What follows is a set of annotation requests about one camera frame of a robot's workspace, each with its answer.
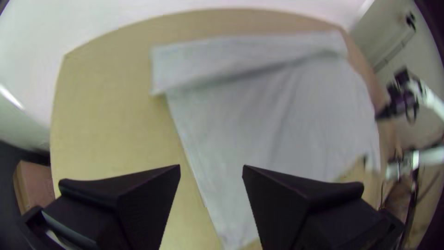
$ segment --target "white wall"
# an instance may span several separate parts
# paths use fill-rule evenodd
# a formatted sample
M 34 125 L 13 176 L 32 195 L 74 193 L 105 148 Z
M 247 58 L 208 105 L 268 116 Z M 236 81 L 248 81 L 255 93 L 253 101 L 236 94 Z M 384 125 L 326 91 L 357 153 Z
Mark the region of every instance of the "white wall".
M 401 13 L 411 10 L 416 16 L 417 34 L 407 44 L 407 46 L 390 63 L 377 73 L 380 83 L 384 86 L 393 79 L 393 73 L 402 66 L 407 66 L 414 74 L 423 79 L 426 84 L 441 99 L 444 99 L 444 69 L 439 57 L 433 37 L 427 27 L 421 13 L 416 5 L 405 0 L 386 0 L 385 8 L 369 9 L 364 16 L 368 24 L 371 19 L 383 19 L 377 21 L 378 27 L 368 32 L 368 39 L 362 31 L 352 31 L 358 33 L 357 43 L 370 63 L 376 64 L 380 59 L 396 46 L 398 42 L 409 32 L 400 21 Z M 398 132 L 401 136 L 403 146 L 422 146 L 438 139 L 444 132 L 444 122 L 431 111 L 420 108 L 417 121 L 410 125 L 405 117 L 396 120 Z
M 41 124 L 46 128 L 45 131 L 29 128 L 33 133 L 41 133 L 35 135 L 40 138 L 48 134 L 50 127 L 56 79 L 63 55 L 114 29 L 163 14 L 221 7 L 301 13 L 347 29 L 363 15 L 372 1 L 11 0 L 0 16 L 0 84 L 23 104 L 31 118 L 29 124 L 36 121 L 32 127 Z M 19 113 L 1 114 L 4 115 L 1 119 L 8 121 L 0 124 L 3 126 L 1 130 L 13 130 L 13 116 Z
M 1 95 L 0 138 L 26 150 L 49 151 L 49 129 L 36 123 Z

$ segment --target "cable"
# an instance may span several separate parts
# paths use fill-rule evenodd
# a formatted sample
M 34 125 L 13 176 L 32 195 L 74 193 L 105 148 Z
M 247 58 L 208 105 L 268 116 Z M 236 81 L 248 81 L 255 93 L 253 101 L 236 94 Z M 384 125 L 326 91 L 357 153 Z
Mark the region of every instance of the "cable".
M 383 192 L 384 192 L 384 181 L 381 183 L 381 200 L 379 202 L 379 209 L 378 209 L 378 211 L 381 210 L 381 207 L 382 207 Z

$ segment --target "cardboard box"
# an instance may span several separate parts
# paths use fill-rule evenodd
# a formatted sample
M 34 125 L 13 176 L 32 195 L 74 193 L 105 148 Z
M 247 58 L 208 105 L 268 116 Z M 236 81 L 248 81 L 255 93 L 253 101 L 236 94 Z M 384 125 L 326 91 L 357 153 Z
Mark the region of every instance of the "cardboard box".
M 49 167 L 20 161 L 15 169 L 13 182 L 21 214 L 37 205 L 46 207 L 56 199 Z

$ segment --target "wooden table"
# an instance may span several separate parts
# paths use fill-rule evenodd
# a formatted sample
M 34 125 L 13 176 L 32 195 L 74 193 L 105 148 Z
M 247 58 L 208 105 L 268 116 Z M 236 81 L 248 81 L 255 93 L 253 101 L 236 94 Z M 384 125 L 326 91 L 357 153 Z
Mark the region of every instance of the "wooden table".
M 150 96 L 155 45 L 242 34 L 340 29 L 307 17 L 259 10 L 208 10 L 163 16 L 99 37 L 68 53 L 57 82 L 51 127 L 54 186 L 62 178 L 100 179 L 179 163 L 182 177 L 161 248 L 219 249 L 207 209 L 186 160 L 166 99 Z M 359 49 L 342 31 L 349 59 L 368 84 L 376 107 L 382 91 Z M 382 136 L 382 158 L 392 148 Z M 357 159 L 341 181 L 363 181 L 377 207 L 381 178 Z M 55 188 L 56 196 L 60 195 Z M 247 247 L 260 249 L 259 242 Z

